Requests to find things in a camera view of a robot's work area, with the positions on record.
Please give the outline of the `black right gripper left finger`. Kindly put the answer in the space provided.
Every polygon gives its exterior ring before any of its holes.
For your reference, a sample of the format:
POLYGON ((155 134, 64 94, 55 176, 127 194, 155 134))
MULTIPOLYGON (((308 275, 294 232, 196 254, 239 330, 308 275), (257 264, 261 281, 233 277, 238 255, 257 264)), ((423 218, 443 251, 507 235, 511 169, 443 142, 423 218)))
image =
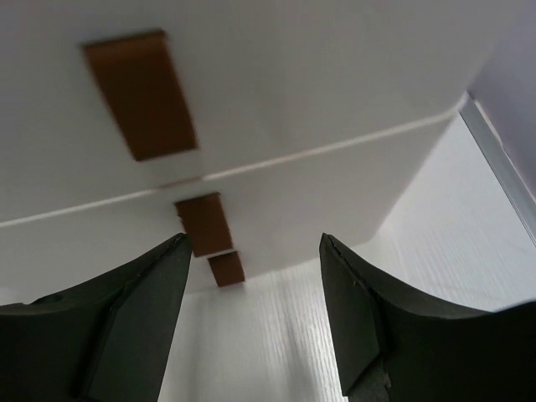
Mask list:
POLYGON ((2 306, 2 400, 157 400, 191 255, 176 234, 77 286, 2 306))

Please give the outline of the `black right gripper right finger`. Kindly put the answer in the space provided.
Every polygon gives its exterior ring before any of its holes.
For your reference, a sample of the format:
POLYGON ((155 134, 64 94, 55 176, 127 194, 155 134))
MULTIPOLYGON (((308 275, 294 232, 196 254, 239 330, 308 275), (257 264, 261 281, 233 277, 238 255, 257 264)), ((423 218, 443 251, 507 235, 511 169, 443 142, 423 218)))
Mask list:
POLYGON ((497 312, 427 294, 335 237, 322 286, 343 395, 351 401, 532 401, 535 305, 497 312))

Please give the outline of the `brown bottom drawer handle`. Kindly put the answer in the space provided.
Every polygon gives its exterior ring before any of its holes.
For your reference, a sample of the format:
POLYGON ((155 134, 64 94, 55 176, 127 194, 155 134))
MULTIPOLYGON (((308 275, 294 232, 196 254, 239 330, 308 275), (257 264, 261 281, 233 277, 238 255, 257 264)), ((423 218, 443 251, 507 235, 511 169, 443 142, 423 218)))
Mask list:
POLYGON ((208 258, 218 287, 231 286, 245 281, 245 273, 237 251, 208 258))

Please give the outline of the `white drawer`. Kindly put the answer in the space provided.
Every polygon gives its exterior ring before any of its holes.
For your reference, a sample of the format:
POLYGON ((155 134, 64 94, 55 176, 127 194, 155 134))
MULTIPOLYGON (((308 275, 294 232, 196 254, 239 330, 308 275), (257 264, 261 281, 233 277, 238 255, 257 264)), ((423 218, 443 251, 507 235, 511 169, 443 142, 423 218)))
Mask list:
POLYGON ((1 218, 145 193, 440 115, 494 37, 481 1, 4 1, 1 218), (137 162, 83 43, 160 28, 198 152, 137 162))
POLYGON ((450 123, 415 123, 309 156, 4 223, 1 300, 30 302, 133 260, 182 230, 177 202, 211 193, 220 196, 247 278, 315 259, 323 233, 362 244, 450 123))

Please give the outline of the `white top drawer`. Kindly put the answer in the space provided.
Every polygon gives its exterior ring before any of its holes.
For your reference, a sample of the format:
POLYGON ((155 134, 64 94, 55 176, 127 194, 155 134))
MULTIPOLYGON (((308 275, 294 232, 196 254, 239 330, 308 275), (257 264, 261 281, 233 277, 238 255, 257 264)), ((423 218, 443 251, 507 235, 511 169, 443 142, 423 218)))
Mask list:
POLYGON ((145 193, 440 115, 494 37, 481 1, 4 1, 1 218, 145 193), (160 28, 198 152, 137 162, 83 43, 160 28))

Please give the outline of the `white drawer cabinet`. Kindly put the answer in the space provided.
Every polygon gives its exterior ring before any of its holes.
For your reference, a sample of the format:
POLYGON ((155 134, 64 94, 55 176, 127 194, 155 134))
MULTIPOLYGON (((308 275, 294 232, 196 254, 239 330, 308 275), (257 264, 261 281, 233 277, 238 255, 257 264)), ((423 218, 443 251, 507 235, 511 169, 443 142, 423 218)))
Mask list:
POLYGON ((1 301, 29 302, 181 229, 217 192, 245 276, 370 239, 486 53, 476 1, 4 1, 1 301), (198 149, 136 162, 81 46, 160 28, 198 149))

